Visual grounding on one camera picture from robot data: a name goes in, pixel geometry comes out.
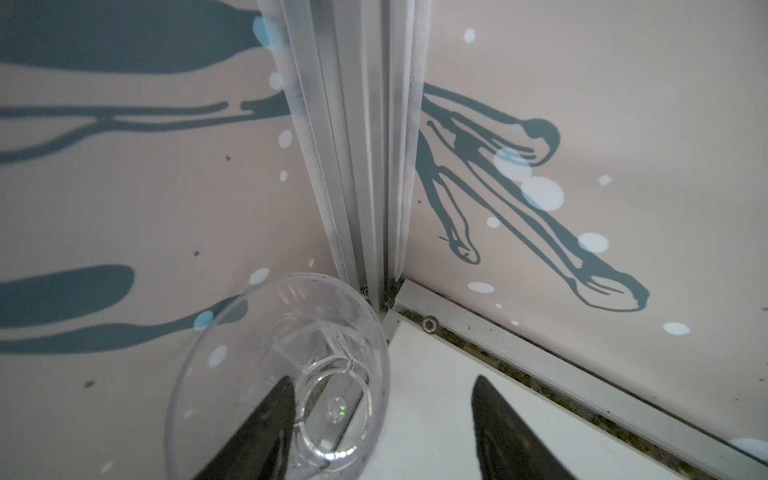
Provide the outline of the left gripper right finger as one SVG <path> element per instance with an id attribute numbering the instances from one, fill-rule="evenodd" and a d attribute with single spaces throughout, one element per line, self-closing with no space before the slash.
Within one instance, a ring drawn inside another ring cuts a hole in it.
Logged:
<path id="1" fill-rule="evenodd" d="M 482 479 L 575 479 L 484 376 L 474 383 L 471 407 Z"/>

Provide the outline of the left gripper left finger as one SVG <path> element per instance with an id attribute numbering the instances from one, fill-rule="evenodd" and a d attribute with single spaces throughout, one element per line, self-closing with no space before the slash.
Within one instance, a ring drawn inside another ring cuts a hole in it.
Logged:
<path id="1" fill-rule="evenodd" d="M 295 413 L 295 387 L 284 376 L 195 479 L 284 479 Z"/>

